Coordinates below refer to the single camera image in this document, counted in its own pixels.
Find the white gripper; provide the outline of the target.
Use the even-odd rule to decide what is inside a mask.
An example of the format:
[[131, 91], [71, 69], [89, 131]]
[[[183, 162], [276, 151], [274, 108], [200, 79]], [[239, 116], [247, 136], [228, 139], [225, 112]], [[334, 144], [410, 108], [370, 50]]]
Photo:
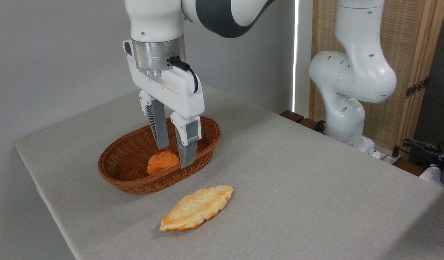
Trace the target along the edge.
[[197, 142], [202, 138], [199, 115], [205, 110], [202, 86], [195, 83], [192, 73], [176, 66], [162, 70], [161, 76], [142, 73], [137, 69], [131, 40], [123, 41], [123, 49], [128, 51], [127, 60], [132, 79], [139, 93], [142, 112], [147, 116], [151, 132], [158, 149], [169, 146], [168, 129], [164, 105], [174, 112], [171, 122], [177, 137], [177, 146], [181, 168], [194, 162], [197, 153]]

